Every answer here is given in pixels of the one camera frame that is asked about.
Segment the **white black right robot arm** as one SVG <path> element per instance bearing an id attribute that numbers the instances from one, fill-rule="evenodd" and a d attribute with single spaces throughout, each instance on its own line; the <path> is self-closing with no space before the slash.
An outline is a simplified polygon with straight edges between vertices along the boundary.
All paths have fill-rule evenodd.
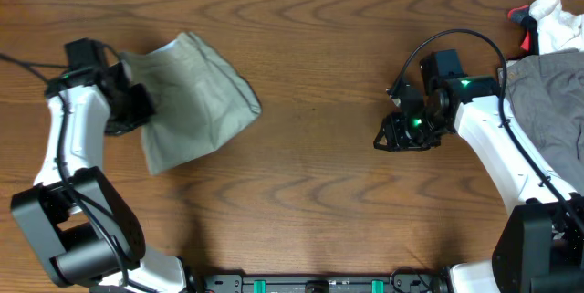
<path id="1" fill-rule="evenodd" d="M 397 78 L 387 90 L 397 110 L 382 122 L 374 147 L 423 152 L 456 134 L 473 149 L 504 202 L 508 220 L 490 259 L 441 275 L 393 276 L 398 292 L 580 292 L 583 198 L 561 179 L 513 118 L 491 76 L 469 77 L 454 50 L 420 63 L 423 88 Z"/>

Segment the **khaki green shorts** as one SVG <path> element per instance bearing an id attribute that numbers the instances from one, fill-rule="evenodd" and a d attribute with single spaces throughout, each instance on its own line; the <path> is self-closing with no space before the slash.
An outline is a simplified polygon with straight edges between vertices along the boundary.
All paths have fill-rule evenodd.
<path id="1" fill-rule="evenodd" d="M 123 52 L 121 58 L 154 106 L 141 131 L 152 175 L 219 150 L 262 114 L 247 81 L 193 32 L 151 53 Z"/>

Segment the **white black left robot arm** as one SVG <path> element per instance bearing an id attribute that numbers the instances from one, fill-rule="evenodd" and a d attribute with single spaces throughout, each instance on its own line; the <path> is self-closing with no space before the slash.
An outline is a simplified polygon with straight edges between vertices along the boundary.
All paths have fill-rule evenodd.
<path id="1" fill-rule="evenodd" d="M 58 287 L 92 292 L 194 292 L 183 262 L 145 242 L 137 216 L 102 171 L 110 124 L 145 122 L 151 103 L 125 67 L 73 68 L 47 83 L 51 127 L 32 188 L 11 213 Z"/>

